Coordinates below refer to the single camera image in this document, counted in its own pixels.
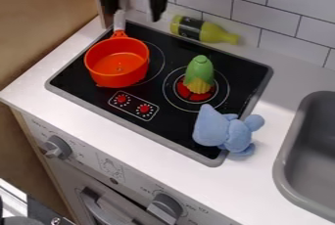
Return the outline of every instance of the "gray sink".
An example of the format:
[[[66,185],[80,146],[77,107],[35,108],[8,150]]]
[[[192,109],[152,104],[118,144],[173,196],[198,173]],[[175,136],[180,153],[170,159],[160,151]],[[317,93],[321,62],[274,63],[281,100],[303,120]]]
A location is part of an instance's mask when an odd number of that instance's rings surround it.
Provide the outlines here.
[[[335,222],[335,92],[315,92],[301,102],[273,179],[291,203]]]

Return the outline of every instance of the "toy stove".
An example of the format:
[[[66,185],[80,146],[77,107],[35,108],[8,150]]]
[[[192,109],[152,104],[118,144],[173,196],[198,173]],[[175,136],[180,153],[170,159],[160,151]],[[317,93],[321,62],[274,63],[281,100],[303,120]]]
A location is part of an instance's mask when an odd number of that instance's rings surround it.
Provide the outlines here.
[[[126,33],[150,50],[149,70],[142,81],[121,89],[98,87],[84,66],[83,51],[48,80],[47,89],[201,163],[220,165],[225,152],[192,139],[199,108],[210,104],[221,113],[249,114],[271,69],[135,23],[127,23]],[[215,68],[215,86],[200,95],[182,84],[186,66],[197,55],[207,56]]]

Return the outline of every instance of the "white countertop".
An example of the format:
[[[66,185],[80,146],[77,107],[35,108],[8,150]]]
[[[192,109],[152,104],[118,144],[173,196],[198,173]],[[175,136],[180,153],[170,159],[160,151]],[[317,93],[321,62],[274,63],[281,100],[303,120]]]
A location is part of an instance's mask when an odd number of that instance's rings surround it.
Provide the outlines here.
[[[142,13],[129,18],[168,31],[165,22],[147,22]],[[212,45],[269,65],[274,75],[253,111],[266,121],[254,134],[256,154],[210,168],[45,89],[45,81],[103,31],[96,18],[1,91],[0,98],[243,225],[333,224],[282,197],[272,166],[302,99],[314,91],[335,91],[334,71],[261,49]]]

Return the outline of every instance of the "yellow bottle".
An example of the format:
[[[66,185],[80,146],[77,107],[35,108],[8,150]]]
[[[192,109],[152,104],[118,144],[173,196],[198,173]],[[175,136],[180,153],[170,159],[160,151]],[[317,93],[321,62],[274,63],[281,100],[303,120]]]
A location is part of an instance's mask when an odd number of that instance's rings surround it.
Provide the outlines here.
[[[182,16],[172,19],[170,31],[202,42],[227,42],[237,45],[239,39],[237,34],[228,33],[219,25]]]

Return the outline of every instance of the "blue cloth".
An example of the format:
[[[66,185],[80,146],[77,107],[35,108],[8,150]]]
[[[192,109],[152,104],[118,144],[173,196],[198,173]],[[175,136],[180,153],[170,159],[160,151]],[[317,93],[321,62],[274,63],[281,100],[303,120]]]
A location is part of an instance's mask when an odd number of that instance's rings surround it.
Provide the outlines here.
[[[252,132],[263,125],[264,119],[260,115],[249,115],[242,121],[235,113],[221,114],[205,104],[200,108],[193,139],[203,146],[217,146],[236,155],[248,156],[255,151]]]

